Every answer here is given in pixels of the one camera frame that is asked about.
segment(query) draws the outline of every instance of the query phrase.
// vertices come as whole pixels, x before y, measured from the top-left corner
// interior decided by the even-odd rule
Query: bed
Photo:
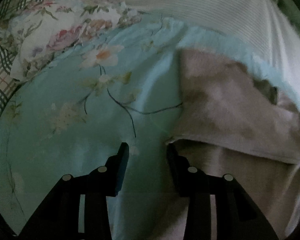
[[[169,239],[156,228],[176,198],[164,143],[185,107],[178,53],[244,64],[260,93],[277,103],[283,91],[299,115],[300,12],[278,1],[3,0],[0,214],[13,232],[62,175],[89,173],[124,141],[123,188],[107,200],[112,238]],[[275,161],[300,181],[300,156],[288,159]],[[283,224],[266,214],[280,239],[300,222],[296,191]]]

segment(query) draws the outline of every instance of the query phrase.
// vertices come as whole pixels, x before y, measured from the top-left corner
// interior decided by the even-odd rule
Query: pink rose print
[[[61,30],[57,35],[50,38],[48,45],[49,50],[62,50],[74,43],[80,34],[82,26],[72,27],[70,30]]]

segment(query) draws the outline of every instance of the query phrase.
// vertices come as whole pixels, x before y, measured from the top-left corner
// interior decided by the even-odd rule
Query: floral pillowcase
[[[10,76],[22,83],[66,48],[140,20],[118,0],[46,0],[1,21],[0,45],[15,56]]]

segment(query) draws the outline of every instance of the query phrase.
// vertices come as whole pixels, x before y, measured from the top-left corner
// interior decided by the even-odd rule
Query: beige towel
[[[226,57],[184,50],[180,71],[183,113],[169,142],[205,173],[232,174],[284,239],[300,220],[300,113],[282,92],[271,104]],[[182,239],[186,210],[171,203],[150,239]]]

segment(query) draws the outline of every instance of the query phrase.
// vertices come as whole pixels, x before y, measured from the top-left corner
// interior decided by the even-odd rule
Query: light blue sheet
[[[118,64],[105,67],[107,75],[118,77],[107,83],[111,95],[121,102],[135,99],[128,106],[143,112],[181,102],[180,48],[225,54],[247,65],[253,76],[268,76],[273,85],[287,87],[240,40],[160,15],[144,15],[139,24],[70,49],[23,85],[0,119],[0,213],[17,233],[61,176],[90,173],[121,142],[131,152],[122,191],[108,199],[113,239],[145,239],[174,196],[164,142],[181,108],[149,115],[130,110],[136,138],[128,113],[110,98],[107,86],[87,98],[85,113],[82,99],[91,91],[87,79],[98,79],[104,71],[80,68],[81,55],[103,43],[124,46],[116,54]],[[62,113],[70,118],[57,119]],[[66,129],[56,125],[61,121]]]

